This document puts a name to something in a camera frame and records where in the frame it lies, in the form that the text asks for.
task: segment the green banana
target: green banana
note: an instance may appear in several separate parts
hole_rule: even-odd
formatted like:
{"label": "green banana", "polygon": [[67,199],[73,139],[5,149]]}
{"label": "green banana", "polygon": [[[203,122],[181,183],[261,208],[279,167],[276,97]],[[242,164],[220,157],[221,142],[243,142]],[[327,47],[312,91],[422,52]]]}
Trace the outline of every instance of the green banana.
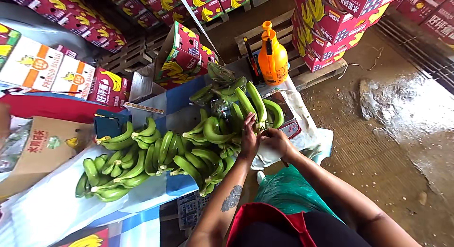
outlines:
{"label": "green banana", "polygon": [[76,185],[76,197],[77,198],[81,198],[81,197],[85,196],[85,185],[87,184],[87,181],[88,181],[88,177],[85,174],[85,172],[83,172]]}
{"label": "green banana", "polygon": [[108,150],[121,150],[133,145],[134,142],[135,141],[132,138],[127,138],[126,140],[115,143],[102,142],[100,145],[104,146]]}
{"label": "green banana", "polygon": [[88,177],[88,182],[90,182],[91,186],[98,185],[99,178],[98,178],[98,170],[96,166],[94,166],[93,159],[86,158],[83,160],[83,168],[85,169],[85,174]]}
{"label": "green banana", "polygon": [[173,138],[173,131],[167,131],[167,133],[162,138],[161,149],[159,151],[159,158],[158,162],[159,165],[163,165],[164,161],[166,160],[167,152],[170,146],[170,142]]}
{"label": "green banana", "polygon": [[263,100],[265,107],[271,111],[274,116],[273,121],[273,128],[280,128],[281,125],[284,123],[284,113],[282,112],[281,106],[279,106],[274,101],[270,101],[267,99]]}
{"label": "green banana", "polygon": [[234,134],[221,135],[217,134],[215,129],[218,127],[218,120],[215,117],[209,117],[203,126],[203,134],[207,140],[214,144],[224,143],[230,140]]}
{"label": "green banana", "polygon": [[200,133],[203,131],[203,124],[208,118],[208,112],[205,109],[200,109],[200,122],[189,132],[184,132],[183,137],[187,138],[191,134]]}
{"label": "green banana", "polygon": [[108,139],[108,140],[105,140],[103,141],[103,143],[116,143],[116,142],[120,142],[120,141],[124,141],[126,139],[128,139],[129,137],[131,137],[131,134],[134,132],[134,127],[133,127],[133,123],[131,122],[126,122],[126,131],[116,137],[113,137],[111,139]]}
{"label": "green banana", "polygon": [[154,152],[154,144],[151,144],[147,150],[147,155],[145,156],[144,162],[144,170],[145,173],[148,175],[156,174],[157,169],[153,166],[153,152]]}
{"label": "green banana", "polygon": [[185,152],[184,157],[186,160],[188,160],[195,168],[197,168],[197,171],[200,173],[200,175],[203,178],[206,178],[210,176],[209,174],[209,169],[208,166],[205,164],[204,161],[199,159],[198,157],[194,156],[194,154],[190,152]]}
{"label": "green banana", "polygon": [[123,179],[133,178],[139,175],[141,172],[144,171],[144,162],[145,162],[145,150],[139,150],[139,159],[137,160],[137,165],[134,166],[133,169],[128,171],[127,174],[123,175],[122,177],[117,177],[113,181],[120,182]]}
{"label": "green banana", "polygon": [[184,157],[180,156],[175,156],[173,158],[173,161],[196,181],[199,189],[203,188],[205,182],[201,177],[200,173],[190,162],[188,162]]}

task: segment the plastic sheet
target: plastic sheet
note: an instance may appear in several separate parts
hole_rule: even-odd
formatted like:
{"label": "plastic sheet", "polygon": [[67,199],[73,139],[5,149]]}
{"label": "plastic sheet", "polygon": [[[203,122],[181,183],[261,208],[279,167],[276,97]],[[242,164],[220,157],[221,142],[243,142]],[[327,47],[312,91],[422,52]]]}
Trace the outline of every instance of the plastic sheet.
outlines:
{"label": "plastic sheet", "polygon": [[286,215],[317,210],[340,220],[293,165],[267,175],[254,202],[270,204]]}

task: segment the orange stripe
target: orange stripe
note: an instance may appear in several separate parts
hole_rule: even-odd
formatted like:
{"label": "orange stripe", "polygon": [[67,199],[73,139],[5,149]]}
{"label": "orange stripe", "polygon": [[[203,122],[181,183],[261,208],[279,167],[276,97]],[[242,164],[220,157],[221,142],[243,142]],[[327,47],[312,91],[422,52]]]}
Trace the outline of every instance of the orange stripe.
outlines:
{"label": "orange stripe", "polygon": [[79,61],[79,65],[77,66],[76,72],[79,74],[82,74],[84,66],[85,66],[85,63]]}
{"label": "orange stripe", "polygon": [[38,54],[36,55],[39,58],[46,58],[47,51],[49,51],[49,47],[45,45],[41,45],[39,48]]}
{"label": "orange stripe", "polygon": [[24,80],[22,86],[31,88],[35,83],[36,78],[38,77],[38,72],[39,71],[37,70],[31,69],[29,71],[29,74],[26,76],[26,79]]}

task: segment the stacked boxes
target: stacked boxes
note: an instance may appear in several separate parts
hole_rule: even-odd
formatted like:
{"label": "stacked boxes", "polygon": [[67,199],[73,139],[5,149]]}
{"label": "stacked boxes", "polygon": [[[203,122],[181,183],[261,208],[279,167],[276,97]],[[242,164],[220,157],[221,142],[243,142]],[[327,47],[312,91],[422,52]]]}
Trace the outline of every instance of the stacked boxes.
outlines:
{"label": "stacked boxes", "polygon": [[[312,71],[339,60],[356,46],[366,28],[377,23],[389,5],[389,0],[372,0],[352,10],[335,1],[295,0],[292,42]],[[362,5],[363,0],[354,1]]]}

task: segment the hand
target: hand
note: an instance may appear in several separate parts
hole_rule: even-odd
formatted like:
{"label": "hand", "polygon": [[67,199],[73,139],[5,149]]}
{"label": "hand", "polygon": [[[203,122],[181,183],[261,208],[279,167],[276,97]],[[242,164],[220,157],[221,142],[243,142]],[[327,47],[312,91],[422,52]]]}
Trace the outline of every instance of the hand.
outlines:
{"label": "hand", "polygon": [[243,136],[241,137],[241,152],[239,157],[245,157],[252,160],[257,155],[258,146],[260,144],[261,134],[254,133],[253,125],[256,121],[255,113],[249,112],[243,125]]}

